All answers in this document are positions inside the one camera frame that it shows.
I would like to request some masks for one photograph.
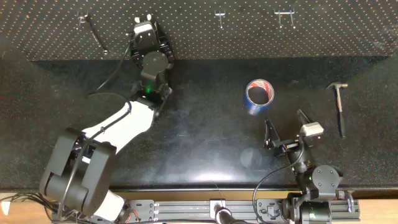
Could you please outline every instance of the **black work surface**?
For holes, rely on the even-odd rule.
[[[0,190],[37,190],[61,129],[87,128],[122,107],[113,96],[85,98],[117,62],[9,57],[0,61]],[[325,128],[326,143],[312,153],[318,164],[345,173],[340,187],[397,188],[397,69],[396,58],[179,60],[170,76],[173,95],[150,130],[118,154],[111,189],[253,188],[287,163],[263,149],[264,118],[282,139],[293,138],[298,109]],[[126,61],[109,91],[127,96],[138,74]],[[273,85],[275,99],[265,113],[250,116],[244,89],[255,78]],[[325,89],[335,81],[348,82],[341,91],[345,140],[334,93]],[[285,170],[263,187],[294,189],[294,176]]]

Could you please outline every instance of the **pegboard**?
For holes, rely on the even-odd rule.
[[[294,10],[282,16],[274,10]],[[220,19],[215,11],[225,11]],[[398,0],[1,1],[0,38],[29,60],[119,59],[134,18],[152,14],[177,59],[390,55],[398,49]],[[104,55],[79,12],[89,12]]]

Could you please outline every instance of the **wooden surface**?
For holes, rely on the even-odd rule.
[[[360,224],[398,224],[398,200],[359,200]],[[50,223],[43,206],[34,202],[13,202],[8,216],[0,212],[1,224]]]

